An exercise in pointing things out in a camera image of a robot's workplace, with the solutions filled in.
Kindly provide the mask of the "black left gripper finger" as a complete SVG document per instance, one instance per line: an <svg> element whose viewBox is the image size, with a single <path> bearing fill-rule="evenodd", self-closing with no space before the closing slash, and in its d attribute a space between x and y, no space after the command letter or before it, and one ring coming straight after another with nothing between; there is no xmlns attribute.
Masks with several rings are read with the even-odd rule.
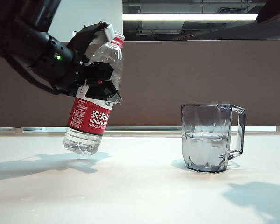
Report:
<svg viewBox="0 0 280 224"><path fill-rule="evenodd" d="M108 81L113 74L113 67L109 63L93 62L86 67L87 80Z"/></svg>
<svg viewBox="0 0 280 224"><path fill-rule="evenodd" d="M110 101L114 103L120 103L122 100L118 90L110 80L88 82L86 85L89 87L86 92L87 98Z"/></svg>

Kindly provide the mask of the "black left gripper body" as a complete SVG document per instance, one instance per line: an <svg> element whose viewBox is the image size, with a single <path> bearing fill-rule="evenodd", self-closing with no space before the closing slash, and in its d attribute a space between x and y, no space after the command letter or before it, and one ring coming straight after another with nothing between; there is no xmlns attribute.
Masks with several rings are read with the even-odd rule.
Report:
<svg viewBox="0 0 280 224"><path fill-rule="evenodd" d="M89 59L85 55L89 39L76 34L64 45L50 37L48 45L40 57L40 77L52 87L54 94L75 96L82 85L81 78Z"/></svg>

